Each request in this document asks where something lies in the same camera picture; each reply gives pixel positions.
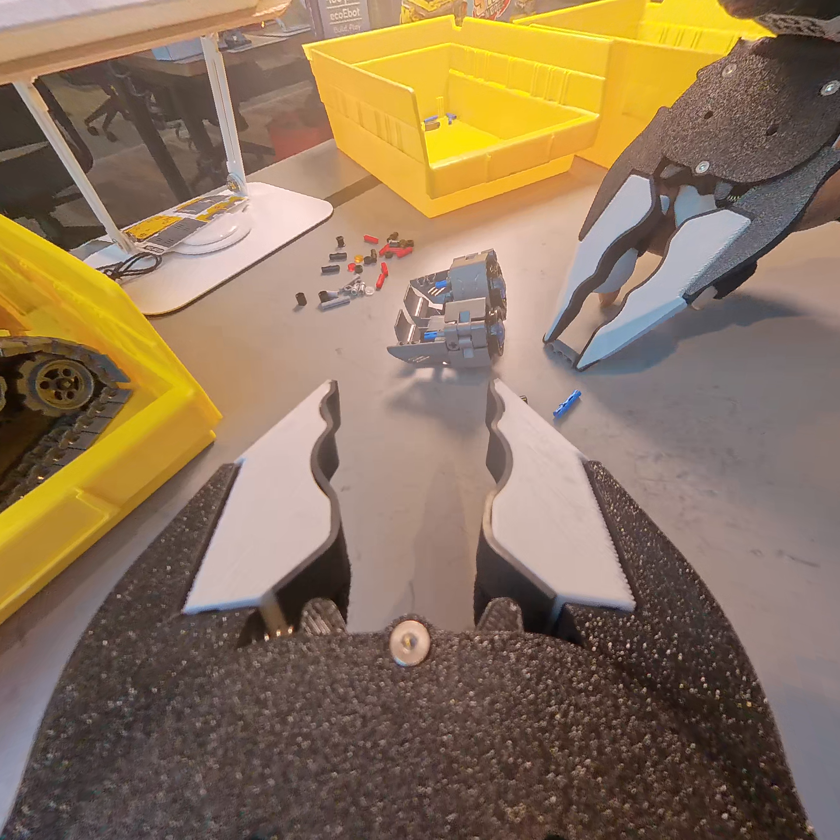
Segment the grey desk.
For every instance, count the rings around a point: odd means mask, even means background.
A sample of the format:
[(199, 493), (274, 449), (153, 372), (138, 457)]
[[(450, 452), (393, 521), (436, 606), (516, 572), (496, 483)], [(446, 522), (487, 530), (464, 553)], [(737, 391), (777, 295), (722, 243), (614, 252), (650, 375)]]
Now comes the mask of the grey desk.
[[(342, 424), (335, 487), (350, 561), (351, 631), (414, 613), (471, 624), (492, 480), (487, 371), (414, 371), (385, 349), (407, 282), (493, 248), (507, 282), (494, 367), (608, 468), (696, 568), (756, 668), (820, 838), (838, 838), (838, 224), (793, 235), (723, 301), (688, 311), (588, 371), (542, 342), (603, 171), (572, 172), (430, 220), (325, 143), (256, 180), (324, 198), (330, 220), (151, 325), (223, 419), (216, 441), (2, 625), (2, 823), (50, 696), (111, 590), (217, 467), (327, 379)], [(345, 237), (415, 249), (373, 296), (313, 298)]]

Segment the pile of small brick parts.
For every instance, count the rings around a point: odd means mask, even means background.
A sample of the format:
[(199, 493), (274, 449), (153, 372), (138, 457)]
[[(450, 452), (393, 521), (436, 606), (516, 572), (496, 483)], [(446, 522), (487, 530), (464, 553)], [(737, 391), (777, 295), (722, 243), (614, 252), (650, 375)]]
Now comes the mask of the pile of small brick parts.
[(334, 289), (322, 289), (313, 298), (318, 310), (325, 312), (348, 306), (354, 300), (365, 299), (381, 291), (390, 276), (390, 263), (414, 252), (415, 240), (392, 232), (380, 239), (365, 234), (363, 243), (371, 248), (365, 253), (351, 254), (345, 237), (335, 238), (335, 249), (326, 255), (326, 263), (319, 268), (321, 277), (338, 278), (342, 272), (349, 275), (347, 282)]

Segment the white rounded flat plate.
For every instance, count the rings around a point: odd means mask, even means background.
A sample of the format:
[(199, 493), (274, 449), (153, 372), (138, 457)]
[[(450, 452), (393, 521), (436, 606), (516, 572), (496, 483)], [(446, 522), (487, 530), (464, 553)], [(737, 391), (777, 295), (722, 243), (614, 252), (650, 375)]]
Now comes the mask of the white rounded flat plate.
[(333, 212), (322, 199), (259, 182), (243, 191), (223, 189), (207, 194), (224, 192), (249, 198), (247, 218), (253, 227), (236, 245), (211, 255), (189, 256), (150, 255), (135, 244), (136, 253), (128, 255), (110, 237), (102, 237), (87, 243), (86, 252), (79, 250), (80, 258), (115, 275), (144, 315), (158, 317), (184, 309), (319, 226)]

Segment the white round disc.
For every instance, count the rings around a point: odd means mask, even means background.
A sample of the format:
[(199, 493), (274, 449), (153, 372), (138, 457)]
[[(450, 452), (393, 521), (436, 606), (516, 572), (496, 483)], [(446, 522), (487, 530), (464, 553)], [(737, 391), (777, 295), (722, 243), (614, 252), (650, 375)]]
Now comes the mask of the white round disc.
[(182, 256), (207, 256), (227, 249), (242, 241), (252, 230), (247, 218), (223, 217), (198, 228), (172, 252)]

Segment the red storage crate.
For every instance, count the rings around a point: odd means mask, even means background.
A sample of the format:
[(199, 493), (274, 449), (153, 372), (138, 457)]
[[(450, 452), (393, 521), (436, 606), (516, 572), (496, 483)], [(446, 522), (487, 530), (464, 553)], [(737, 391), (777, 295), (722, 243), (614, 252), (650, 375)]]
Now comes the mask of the red storage crate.
[(284, 111), (267, 125), (276, 161), (283, 161), (332, 138), (326, 112), (317, 109)]

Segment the blue robot kit box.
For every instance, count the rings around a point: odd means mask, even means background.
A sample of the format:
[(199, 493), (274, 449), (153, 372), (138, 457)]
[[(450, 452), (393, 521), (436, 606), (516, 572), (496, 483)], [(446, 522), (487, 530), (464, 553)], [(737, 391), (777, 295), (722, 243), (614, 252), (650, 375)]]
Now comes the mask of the blue robot kit box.
[(321, 39), (446, 16), (454, 16), (460, 24), (474, 9), (471, 1), (306, 1), (304, 4)]

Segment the yellow black sticker sheet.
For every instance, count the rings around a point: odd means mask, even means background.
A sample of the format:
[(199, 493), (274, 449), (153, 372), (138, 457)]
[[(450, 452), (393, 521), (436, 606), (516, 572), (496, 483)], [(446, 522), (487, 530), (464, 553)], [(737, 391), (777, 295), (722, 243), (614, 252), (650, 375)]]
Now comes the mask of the yellow black sticker sheet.
[(245, 195), (207, 194), (147, 217), (122, 231), (144, 253), (162, 256), (173, 253), (174, 246), (211, 221), (223, 217), (247, 218), (248, 208), (249, 198)]

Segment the yellow open-front storage bin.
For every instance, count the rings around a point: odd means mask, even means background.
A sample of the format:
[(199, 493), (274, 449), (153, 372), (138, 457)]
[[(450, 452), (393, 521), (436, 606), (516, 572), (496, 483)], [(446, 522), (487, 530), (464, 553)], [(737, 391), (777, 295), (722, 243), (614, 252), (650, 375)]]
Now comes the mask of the yellow open-front storage bin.
[(595, 143), (613, 47), (448, 16), (304, 50), (339, 150), (435, 217), (566, 172)]

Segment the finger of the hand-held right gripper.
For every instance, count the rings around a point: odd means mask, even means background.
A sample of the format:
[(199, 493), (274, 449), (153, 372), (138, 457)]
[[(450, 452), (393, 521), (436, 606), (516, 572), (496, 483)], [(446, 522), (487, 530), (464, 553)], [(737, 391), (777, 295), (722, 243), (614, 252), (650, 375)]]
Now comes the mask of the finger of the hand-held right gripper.
[(654, 182), (642, 175), (628, 176), (581, 236), (557, 311), (543, 336), (545, 343), (559, 338), (590, 294), (609, 296), (621, 290), (634, 272), (645, 237), (657, 222)]
[(750, 226), (748, 217), (717, 210), (685, 221), (656, 271), (626, 296), (615, 317), (593, 333), (576, 362), (583, 371), (636, 341), (687, 307), (689, 286)]

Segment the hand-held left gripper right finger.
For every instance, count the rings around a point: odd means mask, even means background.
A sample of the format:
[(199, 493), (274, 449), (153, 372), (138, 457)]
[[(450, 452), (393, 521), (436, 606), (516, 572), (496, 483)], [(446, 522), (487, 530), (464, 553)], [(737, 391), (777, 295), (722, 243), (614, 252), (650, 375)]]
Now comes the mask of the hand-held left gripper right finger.
[(594, 464), (501, 379), (488, 384), (486, 498), (476, 552), (474, 615), (507, 598), (529, 632), (558, 632), (564, 609), (632, 614), (616, 525)]

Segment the grey toy brick wing assembly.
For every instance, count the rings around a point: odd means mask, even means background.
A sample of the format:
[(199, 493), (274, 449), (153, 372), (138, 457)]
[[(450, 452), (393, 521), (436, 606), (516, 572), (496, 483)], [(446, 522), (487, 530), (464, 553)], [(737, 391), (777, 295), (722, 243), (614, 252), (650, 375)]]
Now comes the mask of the grey toy brick wing assembly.
[(505, 312), (486, 297), (405, 305), (395, 322), (396, 342), (387, 352), (417, 368), (480, 368), (503, 354)]

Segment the black office chair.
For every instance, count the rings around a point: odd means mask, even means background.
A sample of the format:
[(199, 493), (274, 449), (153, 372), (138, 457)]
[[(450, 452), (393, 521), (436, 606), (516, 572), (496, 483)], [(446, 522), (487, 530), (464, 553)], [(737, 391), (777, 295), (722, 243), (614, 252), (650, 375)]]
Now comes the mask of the black office chair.
[(2, 214), (30, 219), (43, 235), (60, 242), (62, 226), (53, 213), (59, 194), (74, 182), (13, 85), (1, 87)]

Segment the yellow ribbed storage bin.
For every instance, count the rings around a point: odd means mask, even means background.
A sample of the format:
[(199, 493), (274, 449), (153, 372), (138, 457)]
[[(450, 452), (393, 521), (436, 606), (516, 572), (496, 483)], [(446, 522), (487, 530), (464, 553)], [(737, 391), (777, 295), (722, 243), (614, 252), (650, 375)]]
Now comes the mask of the yellow ribbed storage bin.
[(770, 31), (729, 15), (715, 1), (609, 1), (521, 17), (517, 25), (558, 29), (613, 40), (602, 125), (579, 156), (608, 169), (647, 127), (657, 110), (674, 104), (697, 72), (725, 56), (739, 39)]

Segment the grey toy brick engine assembly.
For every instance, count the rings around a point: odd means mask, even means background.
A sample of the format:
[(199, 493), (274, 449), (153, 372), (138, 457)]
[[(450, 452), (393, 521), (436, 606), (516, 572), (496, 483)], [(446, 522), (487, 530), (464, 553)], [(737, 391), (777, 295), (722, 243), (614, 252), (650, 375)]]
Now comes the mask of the grey toy brick engine assembly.
[(492, 248), (458, 257), (448, 269), (415, 278), (409, 287), (428, 299), (432, 307), (442, 308), (451, 301), (487, 298), (490, 308), (498, 310), (501, 320), (508, 315), (507, 284)]

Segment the white wooden book stand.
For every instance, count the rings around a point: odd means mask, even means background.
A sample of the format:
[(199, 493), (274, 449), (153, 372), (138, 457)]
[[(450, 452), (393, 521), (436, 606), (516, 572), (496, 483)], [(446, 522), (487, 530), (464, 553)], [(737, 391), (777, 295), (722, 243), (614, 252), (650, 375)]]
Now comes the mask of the white wooden book stand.
[(211, 36), (283, 15), (281, 1), (1, 2), (2, 83), (11, 82), (106, 233), (137, 252), (114, 223), (35, 87), (45, 74)]

